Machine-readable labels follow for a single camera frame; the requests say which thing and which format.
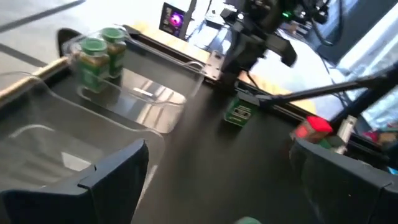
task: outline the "pickle jar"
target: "pickle jar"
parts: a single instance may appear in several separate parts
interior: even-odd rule
[[[78,57],[81,84],[99,93],[106,87],[105,79],[109,77],[110,58],[106,50],[106,42],[97,38],[86,38],[81,44]]]
[[[108,55],[110,57],[109,76],[117,78],[123,72],[123,60],[126,53],[126,43],[124,42],[124,32],[117,28],[104,28],[101,31],[102,38],[108,46]]]

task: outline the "clear plastic tray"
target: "clear plastic tray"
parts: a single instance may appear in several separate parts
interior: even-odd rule
[[[103,88],[100,92],[93,92],[79,81],[81,72],[78,56],[81,52],[80,44],[85,38],[100,39],[99,36],[100,31],[92,32],[74,38],[63,46],[76,77],[77,93],[82,98],[145,127],[160,133],[171,132],[185,104],[196,95],[204,79],[201,71],[203,65],[198,62],[176,61],[129,38],[125,32],[127,50],[123,60],[123,74],[119,78],[92,75],[89,78],[101,83]]]
[[[0,190],[54,184],[137,139],[146,140],[148,172],[159,163],[165,146],[159,133],[95,114],[29,74],[0,75],[0,82],[10,79],[24,83],[18,87],[24,90],[0,91]]]

